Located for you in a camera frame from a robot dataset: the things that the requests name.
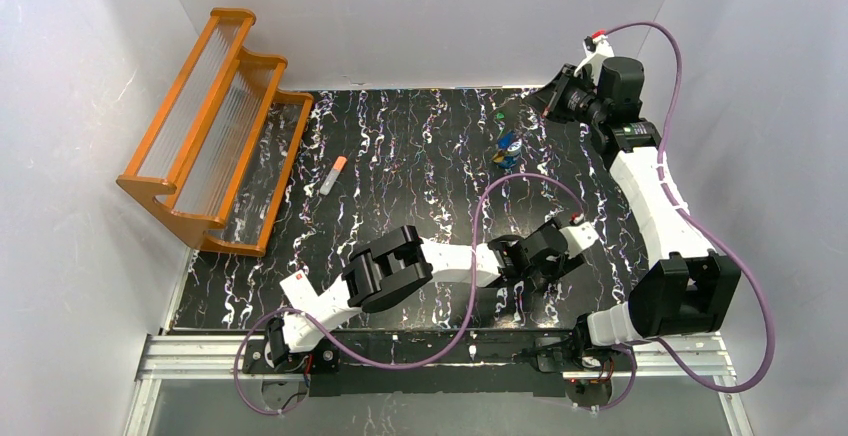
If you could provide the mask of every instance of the orange wooden rack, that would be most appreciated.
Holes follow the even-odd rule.
[[[313,98],[280,91],[288,62],[242,45],[256,16],[215,8],[117,183],[188,246],[262,256]],[[258,239],[225,241],[239,188],[273,103],[301,105]]]

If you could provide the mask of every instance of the purple cable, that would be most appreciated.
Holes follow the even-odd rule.
[[[659,177],[660,184],[662,186],[663,192],[665,196],[668,198],[669,202],[673,206],[677,206],[679,201],[675,198],[674,194],[671,192],[667,184],[664,184],[665,181],[665,168],[664,164],[664,155],[665,155],[665,147],[668,144],[669,135],[671,134],[671,119],[674,115],[674,109],[677,106],[677,97],[680,94],[680,85],[682,82],[683,75],[683,58],[680,54],[680,46],[677,44],[677,40],[674,39],[674,36],[661,24],[655,23],[653,21],[637,21],[628,24],[622,24],[621,26],[616,26],[612,29],[607,30],[606,34],[612,34],[621,29],[630,28],[632,26],[650,26],[654,29],[659,30],[663,35],[665,35],[668,42],[671,43],[671,48],[674,50],[674,58],[677,62],[677,70],[676,75],[674,77],[674,91],[671,94],[671,103],[668,105],[668,112],[665,116],[665,122],[663,123],[663,134],[662,141],[660,142],[660,147],[657,149],[657,176]],[[737,266],[742,270],[742,274],[745,275],[745,278],[751,284],[751,289],[754,290],[754,294],[757,297],[757,302],[760,304],[760,309],[763,312],[763,322],[766,327],[766,349],[765,354],[763,355],[763,361],[760,363],[760,367],[757,369],[757,372],[754,373],[753,376],[748,381],[744,383],[738,384],[736,386],[720,386],[715,384],[713,381],[710,381],[703,376],[699,376],[695,371],[692,370],[686,363],[683,362],[683,359],[678,355],[674,349],[671,348],[664,339],[657,338],[657,342],[659,342],[665,349],[668,351],[668,354],[674,359],[674,361],[680,365],[680,368],[688,374],[692,379],[700,383],[702,386],[710,388],[714,391],[719,391],[723,393],[741,393],[742,391],[747,391],[754,386],[756,386],[760,381],[763,380],[769,368],[771,367],[772,360],[774,359],[774,347],[775,347],[775,330],[774,330],[774,314],[772,314],[771,307],[768,303],[768,298],[766,298],[765,291],[763,290],[760,282],[754,277],[754,273],[751,271],[751,268],[742,261],[733,250],[731,250],[727,244],[724,243],[721,239],[719,239],[716,235],[707,230],[704,225],[698,222],[695,218],[693,218],[689,213],[686,212],[683,208],[677,209],[677,214],[683,218],[684,221],[698,229],[707,239],[713,242],[720,250],[724,252]]]
[[[515,179],[515,178],[539,179],[539,180],[542,180],[544,182],[551,183],[554,186],[558,187],[559,189],[568,193],[568,195],[571,196],[571,198],[574,200],[575,204],[577,204],[577,207],[580,208],[581,211],[583,210],[582,204],[580,203],[580,199],[577,197],[576,194],[574,194],[573,191],[568,189],[564,184],[560,183],[559,181],[557,181],[553,178],[550,178],[548,176],[541,175],[541,174],[532,174],[532,173],[508,174],[506,176],[503,176],[502,178],[499,178],[494,183],[490,184],[486,188],[486,190],[483,191],[483,195],[480,197],[480,201],[477,203],[477,209],[474,211],[474,217],[472,219],[472,229],[471,229],[471,283],[470,283],[471,284],[471,292],[468,295],[468,309],[465,312],[465,318],[463,318],[462,324],[460,325],[459,330],[456,332],[456,334],[453,336],[453,338],[451,338],[451,340],[447,344],[447,346],[442,348],[441,351],[430,356],[429,358],[425,358],[425,359],[423,359],[421,361],[417,361],[415,363],[387,364],[387,363],[381,363],[379,361],[373,361],[373,360],[368,359],[368,358],[366,358],[362,355],[357,354],[352,349],[343,345],[341,343],[341,341],[336,339],[336,337],[333,336],[330,333],[330,330],[328,330],[326,327],[324,327],[324,325],[322,325],[320,322],[318,322],[318,320],[313,318],[312,315],[305,313],[305,312],[303,312],[299,309],[288,308],[288,307],[279,308],[279,309],[272,311],[272,312],[262,316],[261,318],[259,318],[259,320],[256,321],[256,323],[253,324],[253,327],[250,328],[250,331],[247,332],[247,335],[244,337],[241,344],[239,345],[238,350],[236,351],[236,357],[235,357],[235,360],[233,361],[233,380],[235,381],[236,390],[238,391],[239,396],[241,396],[242,401],[244,401],[244,403],[250,409],[252,409],[253,411],[256,411],[259,414],[265,414],[265,415],[268,415],[268,416],[276,416],[278,414],[284,414],[284,413],[291,411],[292,409],[294,409],[296,407],[295,406],[295,407],[286,408],[286,409],[282,409],[282,410],[266,410],[266,409],[262,409],[262,408],[260,408],[256,405],[254,405],[253,403],[251,403],[247,399],[247,396],[244,394],[244,389],[242,389],[241,382],[239,381],[239,377],[238,377],[239,360],[241,359],[241,354],[244,351],[245,346],[247,346],[247,342],[248,342],[248,340],[250,340],[250,337],[253,336],[253,334],[256,332],[257,329],[259,329],[259,327],[261,327],[263,324],[268,322],[269,319],[271,319],[271,318],[273,318],[277,315],[284,314],[284,313],[300,314],[301,316],[303,316],[304,318],[309,320],[309,322],[312,323],[312,325],[315,326],[315,328],[318,331],[320,331],[328,340],[330,340],[331,343],[338,346],[338,348],[341,352],[347,354],[348,356],[350,356],[351,358],[353,358],[354,360],[356,360],[356,361],[358,361],[362,364],[366,364],[368,366],[373,366],[373,367],[379,368],[379,369],[387,369],[387,370],[395,371],[395,370],[420,368],[422,366],[426,366],[428,364],[432,364],[432,363],[438,361],[444,355],[446,355],[448,352],[450,352],[450,350],[452,350],[459,343],[459,340],[460,340],[460,338],[462,338],[462,335],[465,333],[465,330],[468,329],[468,325],[471,323],[471,315],[474,312],[474,300],[475,300],[476,295],[477,295],[477,251],[476,251],[476,248],[477,248],[477,244],[478,244],[478,241],[479,241],[478,234],[477,234],[477,227],[478,227],[478,224],[480,222],[480,216],[483,213],[483,205],[486,202],[486,200],[489,199],[489,194],[492,191],[494,191],[495,188],[497,188],[498,186],[506,183],[507,181],[509,181],[511,179]],[[626,390],[626,392],[629,392],[629,391],[630,391],[630,385],[628,385],[628,389]]]
[[[633,383],[636,382],[636,356],[633,355],[633,349],[628,348],[627,346],[624,346],[624,345],[616,345],[616,346],[613,346],[612,349],[615,349],[616,351],[619,351],[619,352],[626,354],[627,357],[630,359],[630,380],[627,381],[627,387],[625,387],[624,391],[622,391],[621,394],[617,398],[615,398],[615,401],[613,401],[611,403],[607,403],[603,406],[599,406],[598,407],[599,411],[602,411],[602,410],[605,410],[605,409],[612,409],[612,408],[618,406],[618,404],[621,403],[622,401],[624,401],[624,398],[626,398],[627,395],[630,394],[630,390],[633,389]]]

